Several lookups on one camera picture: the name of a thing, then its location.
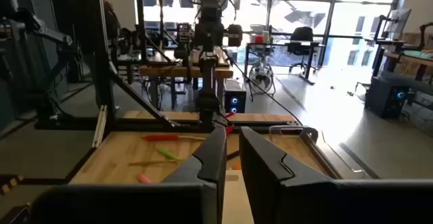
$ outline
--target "desk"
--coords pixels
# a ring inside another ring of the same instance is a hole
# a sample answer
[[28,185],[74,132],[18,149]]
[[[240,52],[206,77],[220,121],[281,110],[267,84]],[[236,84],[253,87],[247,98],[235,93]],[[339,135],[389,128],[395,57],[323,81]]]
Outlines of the desk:
[[419,64],[417,75],[415,77],[416,81],[422,81],[428,66],[433,67],[433,60],[417,58],[417,57],[404,55],[404,54],[401,55],[399,53],[392,53],[392,52],[386,52],[384,53],[384,56],[390,58],[391,64],[389,64],[387,68],[387,71],[389,72],[394,72],[395,66],[399,62],[411,62],[411,63],[414,62],[416,64]]
[[[196,113],[189,112],[162,112],[171,119],[197,119]],[[126,118],[152,118],[147,112],[128,112]],[[291,121],[294,118],[290,114],[236,114],[230,118],[237,120],[269,120]],[[93,153],[88,161],[70,182],[71,184],[139,184],[137,175],[146,174],[153,182],[161,182],[171,174],[177,165],[164,163],[151,166],[128,166],[130,162],[142,160],[164,160],[165,157],[157,153],[155,147],[161,146],[174,152],[180,158],[187,158],[200,141],[158,141],[148,142],[140,138],[146,133],[113,132]],[[238,135],[229,135],[227,138],[227,153],[239,149]],[[303,163],[327,174],[327,169],[316,158],[309,147],[298,136],[286,135],[277,145],[291,153]],[[239,157],[227,163],[227,168],[239,162]],[[224,223],[252,223],[248,197],[246,195],[242,174],[240,171],[226,172],[226,187],[223,211]]]
[[[223,51],[221,51],[221,49],[219,47],[216,47],[215,49],[216,54],[219,57],[219,66],[215,68],[215,72],[214,72],[214,77],[218,83],[218,87],[217,87],[217,96],[220,100],[220,104],[223,105],[224,102],[224,79],[230,79],[231,77],[233,77],[233,70],[232,67],[230,67],[230,65],[227,62],[227,57],[226,55],[223,53]],[[167,54],[173,54],[173,51],[165,51],[165,53],[167,52]],[[199,54],[200,51],[192,51],[191,55],[190,55],[190,59],[193,62],[193,64],[198,64],[199,61]],[[150,58],[149,60],[153,61],[153,62],[157,62],[159,60],[164,60],[164,58],[162,58],[160,56],[160,54],[155,55],[154,57]],[[167,77],[187,77],[187,68],[186,67],[182,67],[182,66],[153,66],[153,65],[149,65],[149,66],[141,66],[140,69],[140,74],[144,75],[144,76],[149,76],[150,79],[152,79],[152,82],[150,83],[150,95],[151,95],[151,101],[152,101],[152,105],[155,107],[158,107],[158,77],[159,76],[167,76]],[[192,66],[190,69],[191,72],[191,77],[192,78],[202,78],[203,74],[200,72],[200,68],[197,66]],[[194,80],[194,86],[195,89],[197,88],[198,81]],[[176,102],[176,91],[174,90],[174,86],[172,86],[171,88],[171,106],[172,108],[174,108],[175,106],[175,102]]]
[[308,62],[306,64],[306,68],[305,68],[305,75],[299,74],[299,77],[304,79],[307,83],[309,83],[310,85],[314,85],[313,82],[311,82],[309,80],[310,77],[310,69],[311,69],[311,64],[313,62],[313,56],[314,56],[314,52],[315,52],[315,48],[316,47],[320,47],[323,48],[325,47],[325,45],[320,44],[319,42],[312,42],[312,41],[291,41],[291,40],[281,40],[281,41],[275,41],[272,44],[267,44],[267,43],[247,43],[246,44],[246,54],[245,54],[245,75],[248,76],[248,61],[249,61],[249,55],[250,55],[250,50],[251,50],[251,46],[257,46],[260,45],[262,46],[262,49],[265,50],[266,48],[272,48],[272,46],[286,46],[286,47],[294,47],[294,46],[301,46],[301,47],[310,47],[310,54],[309,54],[309,59]]

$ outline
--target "concrete floor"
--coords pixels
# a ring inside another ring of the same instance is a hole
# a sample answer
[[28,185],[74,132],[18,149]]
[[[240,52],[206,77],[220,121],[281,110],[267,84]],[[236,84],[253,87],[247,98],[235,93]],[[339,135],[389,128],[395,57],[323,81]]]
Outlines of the concrete floor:
[[[347,95],[355,84],[347,76],[322,70],[313,77],[311,86],[295,75],[287,75],[285,68],[277,69],[274,98],[288,108],[304,124],[323,130],[323,136],[336,148],[341,143],[346,150],[362,160],[378,177],[385,179],[432,178],[432,138],[415,127],[382,120],[364,110],[363,102]],[[134,84],[140,92],[140,85]],[[116,105],[122,116],[128,110],[142,110],[120,88],[114,87]],[[178,97],[177,109],[184,107],[184,96]],[[95,116],[98,112],[93,87],[85,89],[62,104],[65,111],[76,116]],[[170,108],[170,95],[162,102]],[[246,112],[286,113],[265,95],[247,101]],[[65,177],[91,147],[93,132],[36,131],[29,124],[0,141],[0,173],[19,173],[27,177]],[[15,188],[0,197],[0,217],[12,206],[31,202],[48,186]]]

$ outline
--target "computer tower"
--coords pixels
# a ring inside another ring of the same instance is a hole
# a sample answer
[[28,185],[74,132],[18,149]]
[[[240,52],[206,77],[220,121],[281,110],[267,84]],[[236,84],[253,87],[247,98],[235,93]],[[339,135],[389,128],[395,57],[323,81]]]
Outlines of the computer tower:
[[245,113],[246,90],[243,84],[234,79],[225,81],[225,112]]
[[409,86],[374,77],[365,95],[365,107],[381,118],[398,118]]

